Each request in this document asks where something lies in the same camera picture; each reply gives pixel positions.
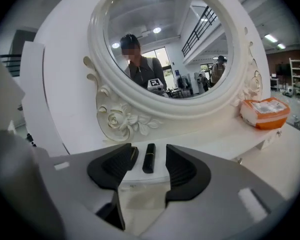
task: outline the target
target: ornate mirror frame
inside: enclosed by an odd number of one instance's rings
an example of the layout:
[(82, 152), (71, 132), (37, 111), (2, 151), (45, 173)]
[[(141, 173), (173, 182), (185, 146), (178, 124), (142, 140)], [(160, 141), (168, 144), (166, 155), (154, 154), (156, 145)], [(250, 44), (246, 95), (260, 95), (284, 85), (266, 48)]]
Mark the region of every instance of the ornate mirror frame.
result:
[[(203, 0), (217, 14), (224, 28), (228, 63), (211, 91), (183, 100), (162, 97), (138, 86), (110, 56), (104, 29), (109, 21), (108, 12), (118, 1), (100, 0), (96, 5), (87, 33), (91, 59), (83, 60), (94, 69), (87, 78), (96, 83), (97, 118), (109, 139), (126, 142), (136, 132), (147, 136), (151, 129), (159, 128), (165, 121), (199, 119), (228, 105), (238, 106), (243, 99), (262, 98), (262, 73), (257, 65), (267, 58), (256, 27), (238, 0)], [(267, 71), (268, 64), (264, 68), (264, 72)]]

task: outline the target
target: orange box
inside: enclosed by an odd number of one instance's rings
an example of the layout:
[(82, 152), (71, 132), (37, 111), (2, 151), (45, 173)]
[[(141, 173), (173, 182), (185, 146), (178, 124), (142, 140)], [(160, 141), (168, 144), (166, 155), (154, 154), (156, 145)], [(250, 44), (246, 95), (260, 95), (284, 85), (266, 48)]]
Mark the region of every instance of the orange box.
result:
[(290, 114), (290, 108), (275, 97), (262, 101), (246, 99), (240, 114), (245, 122), (262, 130), (281, 128)]

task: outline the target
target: railing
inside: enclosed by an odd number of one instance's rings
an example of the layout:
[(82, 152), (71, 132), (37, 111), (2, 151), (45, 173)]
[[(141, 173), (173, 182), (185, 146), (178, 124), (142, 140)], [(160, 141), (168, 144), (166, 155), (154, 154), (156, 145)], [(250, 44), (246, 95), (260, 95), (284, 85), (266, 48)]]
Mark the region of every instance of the railing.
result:
[(198, 23), (195, 25), (194, 30), (190, 34), (190, 37), (185, 42), (185, 45), (182, 48), (182, 53), (184, 57), (186, 57), (186, 55), (191, 51), (191, 49), (200, 40), (200, 38), (212, 25), (216, 18), (217, 15), (212, 11), (212, 9), (209, 6), (207, 6), (200, 19), (198, 20)]
[(9, 70), (11, 76), (20, 76), (21, 54), (0, 55), (1, 62)]

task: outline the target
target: mirror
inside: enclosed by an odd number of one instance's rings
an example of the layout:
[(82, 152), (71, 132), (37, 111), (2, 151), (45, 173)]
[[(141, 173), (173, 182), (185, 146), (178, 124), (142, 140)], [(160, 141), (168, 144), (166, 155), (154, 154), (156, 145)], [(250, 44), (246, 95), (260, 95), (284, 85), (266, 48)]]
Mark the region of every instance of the mirror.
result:
[(172, 99), (193, 98), (223, 79), (226, 35), (200, 48), (219, 24), (202, 0), (118, 0), (106, 14), (104, 39), (117, 66), (142, 88)]

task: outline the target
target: ceiling light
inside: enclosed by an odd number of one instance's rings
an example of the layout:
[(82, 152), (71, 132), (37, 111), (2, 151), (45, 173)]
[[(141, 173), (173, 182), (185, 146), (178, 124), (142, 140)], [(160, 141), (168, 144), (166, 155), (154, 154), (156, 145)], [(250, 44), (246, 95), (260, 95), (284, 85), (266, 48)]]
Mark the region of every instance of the ceiling light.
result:
[(285, 45), (284, 45), (283, 43), (279, 43), (279, 44), (278, 44), (278, 47), (279, 47), (280, 49), (285, 49), (285, 48), (286, 48)]
[(113, 49), (117, 49), (119, 47), (120, 47), (120, 43), (118, 43), (118, 42), (115, 42), (115, 43), (112, 44)]
[(160, 27), (156, 27), (156, 28), (153, 30), (153, 33), (158, 34), (160, 31), (161, 31), (161, 28), (160, 28)]
[(272, 43), (276, 43), (276, 42), (278, 42), (278, 40), (277, 39), (275, 39), (272, 35), (270, 35), (270, 34), (267, 34), (267, 35), (265, 35), (264, 36), (266, 39), (268, 39), (269, 41), (271, 41)]

